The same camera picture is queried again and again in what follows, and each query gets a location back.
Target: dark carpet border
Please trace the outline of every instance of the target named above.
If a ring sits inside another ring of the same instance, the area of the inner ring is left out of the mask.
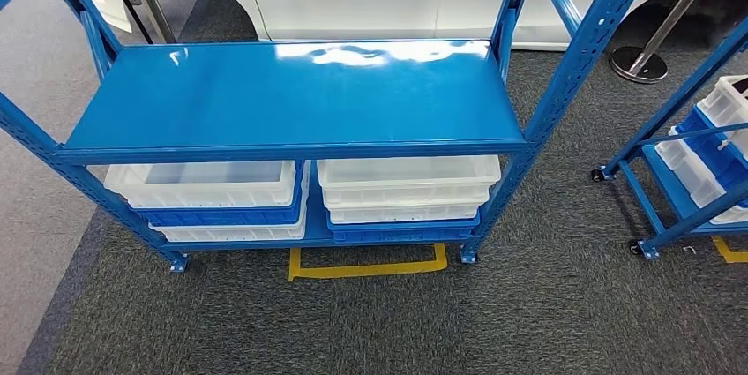
[[[55,295],[41,318],[36,334],[31,340],[16,375],[39,375],[44,373],[55,354],[55,347],[71,308],[86,286],[88,274],[99,258],[104,243],[106,226],[111,223],[109,216],[97,207],[88,222],[88,227],[72,255],[63,279],[57,285]]]

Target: metal shelf board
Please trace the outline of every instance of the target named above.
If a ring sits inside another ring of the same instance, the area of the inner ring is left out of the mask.
[[[482,40],[130,46],[56,155],[85,164],[527,148]]]
[[[670,207],[676,213],[678,219],[683,220],[699,210],[699,207],[691,200],[691,195],[677,179],[676,174],[668,169],[668,166],[655,151],[654,145],[643,146],[641,148],[641,157],[648,165],[662,194],[668,200]],[[718,236],[746,233],[748,233],[748,222],[718,225],[707,222],[685,236]]]
[[[203,251],[203,250],[240,250],[240,249],[283,249],[288,247],[354,247],[361,245],[402,245],[402,244],[434,244],[434,241],[384,241],[362,243],[335,243],[333,232],[327,227],[327,209],[322,202],[322,188],[317,179],[317,165],[311,165],[309,197],[307,198],[306,228],[304,238],[300,240],[276,241],[227,241],[227,242],[170,242],[161,245],[164,251]],[[414,226],[423,226],[428,222],[412,222]],[[455,224],[464,225],[462,220]],[[453,240],[465,241],[465,238]],[[439,240],[449,243],[451,240]]]

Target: yellow floor tape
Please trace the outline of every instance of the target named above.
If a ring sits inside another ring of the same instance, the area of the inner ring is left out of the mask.
[[[374,276],[396,274],[419,274],[440,271],[447,267],[443,243],[434,244],[434,259],[424,262],[385,263],[360,266],[302,267],[302,249],[291,249],[288,259],[288,282],[294,278],[347,278],[351,276]]]
[[[712,241],[727,263],[748,263],[748,251],[732,251],[721,236],[712,236]]]

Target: caster wheel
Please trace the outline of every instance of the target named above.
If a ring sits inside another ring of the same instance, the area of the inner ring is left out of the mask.
[[[592,181],[595,183],[600,183],[605,179],[605,175],[602,174],[602,169],[592,169],[589,172],[589,177],[592,178]]]
[[[626,243],[626,247],[628,247],[629,252],[633,255],[640,256],[642,254],[641,246],[639,245],[639,239],[634,238],[633,240],[629,240],[628,243]]]

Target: blue metal shelf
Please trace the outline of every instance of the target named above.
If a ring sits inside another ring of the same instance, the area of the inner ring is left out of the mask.
[[[655,150],[654,145],[647,145],[641,148],[642,158],[652,172],[655,181],[660,187],[660,191],[668,200],[670,207],[676,213],[678,219],[683,220],[692,214],[696,214],[700,209],[696,203],[691,200],[691,195],[685,189],[683,184],[677,179],[676,174],[668,169],[668,166],[662,160]],[[713,224],[706,222],[684,236],[714,236],[726,234],[746,234],[748,233],[748,222]]]
[[[2,94],[0,128],[181,272],[193,250],[353,244],[335,243],[316,176],[303,240],[170,243],[86,165],[509,154],[504,176],[470,222],[478,225],[469,236],[451,234],[464,237],[461,261],[475,263],[633,0],[593,0],[584,18],[572,0],[551,0],[572,39],[524,131],[505,87],[524,0],[503,0],[489,40],[128,47],[91,0],[64,1],[85,28],[99,90],[65,144]],[[429,242],[415,237],[355,245]]]
[[[713,127],[700,111],[695,109],[690,119],[682,123],[678,135],[656,137],[656,133],[681,109],[687,105],[691,98],[704,86],[736,53],[744,51],[748,45],[748,18],[745,18],[722,44],[704,61],[699,68],[681,85],[678,90],[657,110],[657,112],[642,126],[639,131],[618,151],[605,165],[592,171],[595,181],[611,179],[618,171],[621,171],[632,187],[636,199],[642,205],[647,218],[651,222],[655,235],[646,238],[634,238],[630,242],[631,250],[640,252],[647,259],[654,259],[660,256],[658,249],[665,245],[677,241],[679,238],[686,236],[711,236],[727,234],[746,234],[748,233],[748,222],[713,224],[710,221],[742,202],[748,199],[748,180],[730,179],[729,188],[725,193],[714,199],[702,208],[698,208],[691,199],[691,195],[677,179],[675,173],[670,171],[665,165],[660,155],[655,151],[655,144],[663,141],[673,141],[684,139],[686,144],[692,148],[696,146],[696,152],[699,152],[699,144],[705,138],[707,141],[714,140],[716,136],[721,136],[722,132],[735,131],[744,129],[745,123]],[[712,147],[717,148],[720,144],[712,142]],[[732,154],[732,159],[742,155],[734,148],[728,145],[728,150]],[[636,176],[629,169],[629,163],[637,158],[642,158],[652,172],[654,179],[658,183],[660,190],[665,195],[670,206],[675,211],[678,221],[665,228],[660,221],[655,208],[652,206],[647,194],[641,188]],[[708,160],[712,160],[712,166],[720,163],[719,160],[725,156],[715,156],[710,154]]]
[[[526,142],[497,73],[488,41],[126,47],[58,155],[104,164],[214,161],[211,152],[239,148],[235,160],[515,151]]]

